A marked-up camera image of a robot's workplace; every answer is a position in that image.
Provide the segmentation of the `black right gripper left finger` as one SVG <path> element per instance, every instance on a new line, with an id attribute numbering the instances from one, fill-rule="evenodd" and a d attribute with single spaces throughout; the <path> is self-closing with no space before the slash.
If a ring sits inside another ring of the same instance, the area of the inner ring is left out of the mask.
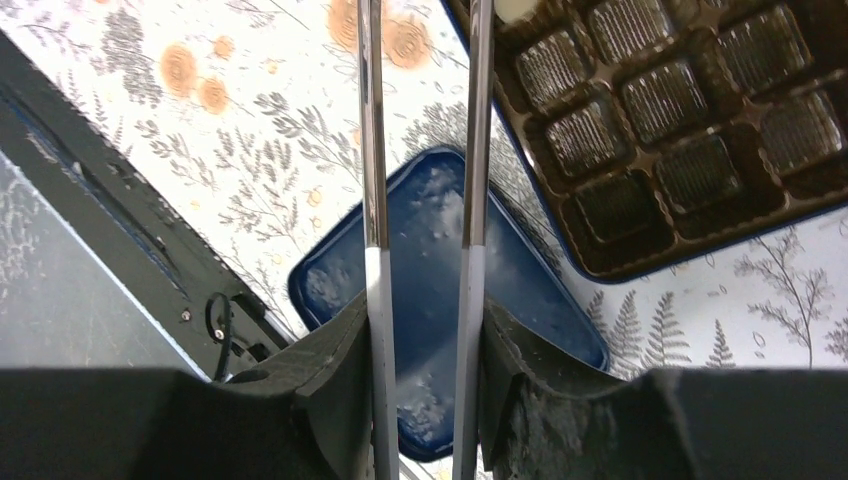
<path id="1" fill-rule="evenodd" d="M 5 369 L 5 479 L 361 479 L 366 300 L 227 383 L 153 368 Z"/>

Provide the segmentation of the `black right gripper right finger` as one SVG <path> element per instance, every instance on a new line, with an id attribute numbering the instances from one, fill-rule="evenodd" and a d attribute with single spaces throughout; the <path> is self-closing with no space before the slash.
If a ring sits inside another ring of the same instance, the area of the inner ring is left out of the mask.
<path id="1" fill-rule="evenodd" d="M 660 368 L 623 381 L 487 301 L 483 462 L 497 479 L 843 479 L 843 370 Z"/>

